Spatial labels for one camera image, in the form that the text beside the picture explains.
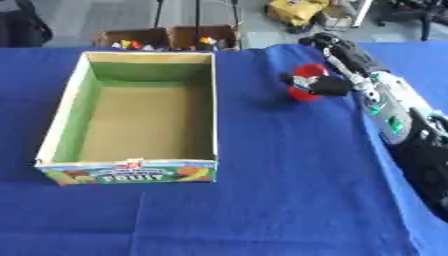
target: cardboard box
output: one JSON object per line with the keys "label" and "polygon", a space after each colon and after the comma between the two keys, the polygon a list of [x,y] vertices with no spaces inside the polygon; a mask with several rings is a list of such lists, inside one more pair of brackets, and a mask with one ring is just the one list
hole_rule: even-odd
{"label": "cardboard box", "polygon": [[170,39],[165,28],[104,31],[95,36],[93,46],[110,47],[121,40],[138,41],[142,45],[150,44],[155,49],[170,47]]}
{"label": "cardboard box", "polygon": [[59,184],[215,181],[209,53],[85,52],[37,155]]}
{"label": "cardboard box", "polygon": [[[177,26],[169,30],[171,47],[173,49],[190,49],[196,45],[195,26]],[[237,36],[229,25],[201,26],[199,27],[201,37],[211,37],[215,40],[225,40],[226,49],[236,49]]]}

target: gray floor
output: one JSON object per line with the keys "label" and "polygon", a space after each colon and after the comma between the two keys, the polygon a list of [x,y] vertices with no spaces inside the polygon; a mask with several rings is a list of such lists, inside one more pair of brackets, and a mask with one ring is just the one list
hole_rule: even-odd
{"label": "gray floor", "polygon": [[[240,0],[243,24],[241,33],[245,47],[263,48],[278,43],[293,43],[284,27],[262,14],[268,0]],[[33,0],[43,19],[53,28],[55,38],[47,46],[90,45],[95,33],[114,29],[151,27],[156,0]],[[229,0],[202,0],[203,24],[232,24]],[[360,28],[338,32],[355,42],[417,41],[421,25],[418,21],[388,23],[378,27],[373,18],[379,13],[375,4]],[[189,25],[194,22],[194,0],[165,0],[161,25]],[[316,26],[312,32],[321,31]],[[435,24],[430,40],[447,40],[448,27]]]}

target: blue fabric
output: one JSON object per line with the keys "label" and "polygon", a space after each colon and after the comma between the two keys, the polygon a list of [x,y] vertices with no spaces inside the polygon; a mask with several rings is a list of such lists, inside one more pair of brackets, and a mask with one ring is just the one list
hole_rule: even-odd
{"label": "blue fabric", "polygon": [[[448,113],[448,43],[366,44]],[[217,53],[217,183],[58,187],[29,166],[84,49],[0,49],[0,254],[446,255],[353,99],[299,103],[298,45]]]}

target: bin of toys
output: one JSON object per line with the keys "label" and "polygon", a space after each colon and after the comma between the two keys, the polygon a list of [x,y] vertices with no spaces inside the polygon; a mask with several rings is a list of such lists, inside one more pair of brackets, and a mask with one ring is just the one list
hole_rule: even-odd
{"label": "bin of toys", "polygon": [[98,33],[93,46],[113,46],[123,49],[167,49],[170,40],[165,28],[148,28],[136,30],[111,30]]}
{"label": "bin of toys", "polygon": [[[195,26],[177,26],[169,30],[171,48],[174,50],[196,50],[196,27]],[[237,35],[234,29],[229,25],[200,26],[200,41],[216,41],[219,50],[234,49],[237,50]]]}

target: black chair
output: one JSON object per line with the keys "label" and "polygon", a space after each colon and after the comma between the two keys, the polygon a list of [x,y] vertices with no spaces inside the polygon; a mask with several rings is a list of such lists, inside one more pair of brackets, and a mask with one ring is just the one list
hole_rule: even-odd
{"label": "black chair", "polygon": [[0,0],[0,47],[39,47],[53,32],[30,0]]}
{"label": "black chair", "polygon": [[377,20],[379,26],[385,26],[386,21],[400,22],[420,20],[422,22],[422,41],[428,40],[431,23],[437,22],[448,26],[447,3],[444,0],[396,0],[392,10],[380,16]]}

